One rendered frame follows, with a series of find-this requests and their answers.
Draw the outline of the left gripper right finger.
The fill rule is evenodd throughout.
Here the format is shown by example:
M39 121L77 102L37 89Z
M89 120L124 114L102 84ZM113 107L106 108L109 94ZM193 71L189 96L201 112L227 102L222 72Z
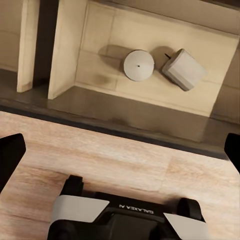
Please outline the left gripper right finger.
M227 135L224 151L240 173L240 135L229 133Z

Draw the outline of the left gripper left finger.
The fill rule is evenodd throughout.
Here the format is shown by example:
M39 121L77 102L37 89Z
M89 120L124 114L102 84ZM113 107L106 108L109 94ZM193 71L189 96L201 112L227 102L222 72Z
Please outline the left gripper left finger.
M26 153L21 133L0 138L0 193Z

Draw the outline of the pillar candle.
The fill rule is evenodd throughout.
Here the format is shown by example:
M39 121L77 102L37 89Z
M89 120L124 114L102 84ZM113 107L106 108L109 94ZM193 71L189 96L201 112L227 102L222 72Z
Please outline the pillar candle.
M172 57L167 56L169 61L162 71L185 92L195 88L207 73L207 69L183 48Z
M135 49L129 52L123 60L125 75L134 82L147 80L154 70L154 60L145 50Z

